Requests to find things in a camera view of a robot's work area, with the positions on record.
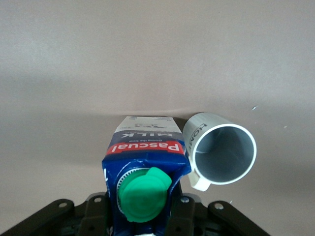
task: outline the red label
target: red label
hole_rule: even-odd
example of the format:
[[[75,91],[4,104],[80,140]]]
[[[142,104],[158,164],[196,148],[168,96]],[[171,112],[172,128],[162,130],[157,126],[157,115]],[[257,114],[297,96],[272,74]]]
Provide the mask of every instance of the red label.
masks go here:
[[[143,142],[143,143],[118,143],[112,145],[106,155],[121,153],[123,151],[139,150],[165,150],[171,153],[184,154],[182,145],[176,141],[166,142]]]

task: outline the bolt hole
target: bolt hole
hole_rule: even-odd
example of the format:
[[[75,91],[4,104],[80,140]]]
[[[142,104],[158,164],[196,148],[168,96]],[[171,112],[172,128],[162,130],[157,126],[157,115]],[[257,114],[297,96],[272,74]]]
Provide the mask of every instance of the bolt hole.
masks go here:
[[[58,205],[59,208],[63,208],[63,207],[66,207],[66,206],[67,206],[67,203],[60,203],[60,204]]]
[[[223,210],[224,206],[221,203],[215,203],[215,209]]]
[[[95,198],[95,199],[94,199],[94,202],[95,202],[95,203],[99,203],[99,202],[101,202],[101,201],[102,201],[102,198]]]
[[[182,197],[181,197],[181,202],[182,202],[182,203],[189,203],[189,198],[186,197],[186,196],[182,196]]]
[[[203,231],[202,231],[202,229],[200,227],[195,227],[193,229],[193,235],[200,236],[202,234],[203,234]]]

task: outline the mug rim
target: mug rim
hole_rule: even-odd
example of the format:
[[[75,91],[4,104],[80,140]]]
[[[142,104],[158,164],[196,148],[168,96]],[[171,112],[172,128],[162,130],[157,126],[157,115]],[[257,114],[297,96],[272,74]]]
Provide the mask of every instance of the mug rim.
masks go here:
[[[199,143],[201,142],[201,140],[207,135],[209,134],[210,132],[216,130],[216,129],[219,129],[219,128],[223,128],[223,127],[234,127],[234,128],[238,128],[240,130],[242,130],[243,132],[245,132],[249,138],[251,139],[251,142],[252,142],[252,145],[253,145],[253,155],[252,155],[252,161],[250,163],[250,165],[248,166],[248,168],[240,175],[238,176],[237,178],[235,179],[232,179],[232,180],[229,180],[229,181],[225,181],[225,182],[216,182],[216,181],[212,181],[210,179],[207,179],[203,176],[203,174],[199,171],[197,165],[196,165],[196,150],[197,150],[197,147],[199,145]],[[207,131],[205,131],[201,136],[200,138],[196,141],[193,149],[192,149],[192,152],[191,152],[191,156],[192,156],[192,161],[193,161],[193,164],[194,164],[194,170],[200,178],[203,178],[207,181],[209,181],[211,184],[216,184],[216,185],[224,185],[224,184],[229,184],[229,183],[233,183],[233,182],[236,182],[238,180],[240,180],[242,177],[244,177],[252,168],[252,166],[254,165],[254,162],[256,160],[256,155],[257,155],[257,145],[256,145],[256,141],[255,141],[255,138],[253,137],[253,135],[244,127],[238,125],[238,124],[233,124],[233,123],[225,123],[225,124],[220,124],[220,125],[216,125],[210,129],[208,129]]]

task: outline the mug handle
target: mug handle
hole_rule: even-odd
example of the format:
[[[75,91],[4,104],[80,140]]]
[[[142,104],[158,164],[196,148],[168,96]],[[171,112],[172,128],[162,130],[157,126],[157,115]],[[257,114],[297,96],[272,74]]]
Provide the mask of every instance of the mug handle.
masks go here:
[[[210,186],[210,181],[205,178],[201,178],[195,171],[196,165],[193,163],[191,157],[189,156],[189,162],[191,166],[191,172],[188,174],[191,187],[199,191],[206,191]]]

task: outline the screw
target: screw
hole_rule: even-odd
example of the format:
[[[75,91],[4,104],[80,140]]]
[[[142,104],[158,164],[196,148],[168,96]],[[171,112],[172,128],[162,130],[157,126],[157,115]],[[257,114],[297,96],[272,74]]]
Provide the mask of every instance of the screw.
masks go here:
[[[189,203],[189,198],[186,197],[186,196],[182,196],[182,197],[181,197],[181,202],[182,202],[182,203]]]
[[[221,203],[215,203],[215,209],[223,210],[224,206]]]
[[[99,203],[99,202],[101,202],[101,201],[102,201],[102,198],[95,198],[95,199],[94,199],[94,202],[95,202],[95,203]]]
[[[67,203],[60,203],[58,207],[59,208],[63,208],[63,207],[66,207],[66,206],[67,206]]]

